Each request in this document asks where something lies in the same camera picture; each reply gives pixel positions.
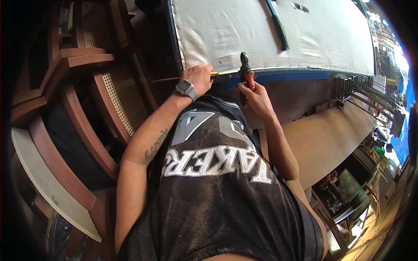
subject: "blue edge trim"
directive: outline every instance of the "blue edge trim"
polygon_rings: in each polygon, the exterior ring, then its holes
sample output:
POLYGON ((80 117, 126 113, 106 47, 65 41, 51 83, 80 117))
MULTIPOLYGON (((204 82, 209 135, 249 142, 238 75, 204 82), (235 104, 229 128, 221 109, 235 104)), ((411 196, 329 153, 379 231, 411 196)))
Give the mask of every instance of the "blue edge trim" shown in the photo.
MULTIPOLYGON (((177 69, 179 75, 183 71, 183 64, 181 62, 180 48, 177 41, 177 33, 175 30, 173 12, 171 9, 171 0, 167 0, 168 11, 168 25, 171 27, 171 41, 173 44, 174 56, 177 62, 177 69)), ((273 68, 255 70, 255 79, 258 83, 271 82, 271 81, 286 81, 286 80, 307 80, 307 79, 329 79, 329 73, 343 73, 345 75, 362 75, 358 73, 349 73, 346 71, 337 71, 330 69, 318 69, 318 68, 273 68)), ((238 73, 230 73, 227 75, 219 76, 216 82, 224 82, 225 88, 236 87, 240 82, 238 73)))

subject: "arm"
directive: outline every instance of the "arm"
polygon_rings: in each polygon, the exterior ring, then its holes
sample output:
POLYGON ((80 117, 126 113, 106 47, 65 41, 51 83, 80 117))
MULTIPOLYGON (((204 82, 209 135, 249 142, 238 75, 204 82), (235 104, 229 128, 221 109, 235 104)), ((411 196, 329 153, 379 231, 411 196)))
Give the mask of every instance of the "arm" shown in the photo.
POLYGON ((321 227, 322 236, 324 237, 324 255, 325 258, 328 251, 328 240, 326 236, 325 225, 319 216, 313 211, 305 196, 301 182, 299 181, 299 167, 295 156, 290 149, 283 132, 283 128, 274 113, 267 91, 263 85, 255 83, 255 91, 252 92, 244 84, 238 85, 238 90, 247 96, 248 103, 253 111, 263 119, 265 131, 267 135, 267 144, 269 147, 268 157, 271 163, 283 175, 286 185, 293 194, 306 206, 321 227))
MULTIPOLYGON (((212 85, 212 66, 198 65, 183 72, 198 97, 212 85)), ((120 163, 116 190, 115 248, 119 252, 129 230, 140 217, 146 203, 147 166, 156 155, 180 112, 192 99, 175 91, 136 131, 120 163)))

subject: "wristwatch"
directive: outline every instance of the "wristwatch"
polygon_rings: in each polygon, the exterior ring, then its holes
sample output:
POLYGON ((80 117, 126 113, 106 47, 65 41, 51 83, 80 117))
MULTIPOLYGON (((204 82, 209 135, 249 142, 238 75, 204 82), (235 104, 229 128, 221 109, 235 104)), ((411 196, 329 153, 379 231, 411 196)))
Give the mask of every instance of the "wristwatch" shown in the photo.
POLYGON ((176 84, 176 90, 181 94, 189 96, 193 101, 197 100, 198 98, 193 83, 189 82, 188 80, 180 80, 176 84))

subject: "chair leg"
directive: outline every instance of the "chair leg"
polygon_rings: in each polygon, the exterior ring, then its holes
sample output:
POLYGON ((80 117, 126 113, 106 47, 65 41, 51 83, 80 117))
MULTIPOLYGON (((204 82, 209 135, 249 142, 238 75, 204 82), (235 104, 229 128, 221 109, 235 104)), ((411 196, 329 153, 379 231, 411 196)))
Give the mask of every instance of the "chair leg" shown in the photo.
POLYGON ((89 210, 93 224, 102 238, 99 245, 100 260, 116 260, 114 231, 111 228, 110 221, 110 197, 115 196, 113 190, 96 191, 96 201, 92 210, 89 210))
POLYGON ((100 243, 94 239, 89 238, 86 244, 86 248, 81 255, 80 261, 92 261, 99 255, 100 243))
POLYGON ((113 261, 115 260, 114 251, 110 248, 111 244, 108 244, 105 241, 102 241, 99 244, 99 257, 100 261, 113 261))
POLYGON ((65 257, 71 259, 77 252, 77 248, 80 245, 81 240, 84 237, 84 233, 73 227, 70 235, 68 236, 67 246, 65 247, 65 257))

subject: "workshop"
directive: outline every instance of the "workshop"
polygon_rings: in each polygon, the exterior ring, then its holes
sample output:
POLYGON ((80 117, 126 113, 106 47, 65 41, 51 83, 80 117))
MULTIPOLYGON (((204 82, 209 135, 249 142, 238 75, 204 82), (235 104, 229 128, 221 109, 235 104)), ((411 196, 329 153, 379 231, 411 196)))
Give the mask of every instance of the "workshop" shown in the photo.
POLYGON ((5 260, 414 260, 417 61, 379 2, 7 3, 5 260))

